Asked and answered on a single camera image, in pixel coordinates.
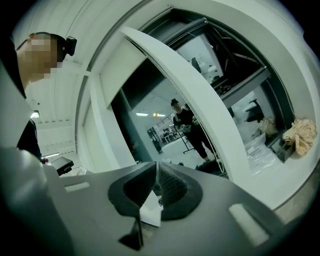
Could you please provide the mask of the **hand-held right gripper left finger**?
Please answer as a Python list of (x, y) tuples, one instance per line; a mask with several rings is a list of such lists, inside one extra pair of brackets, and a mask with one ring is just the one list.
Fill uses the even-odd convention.
[(156, 180), (156, 163), (61, 177), (61, 216), (78, 256), (135, 256), (144, 247), (140, 208)]

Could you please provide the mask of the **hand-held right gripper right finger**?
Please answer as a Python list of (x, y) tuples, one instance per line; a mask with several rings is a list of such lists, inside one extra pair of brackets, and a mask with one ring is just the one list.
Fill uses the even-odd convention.
[(141, 249), (144, 256), (270, 256), (284, 227), (266, 205), (230, 180), (171, 163), (158, 165), (158, 180), (176, 196), (177, 178), (186, 194), (169, 208), (185, 211), (200, 187), (198, 205), (185, 217), (163, 220)]

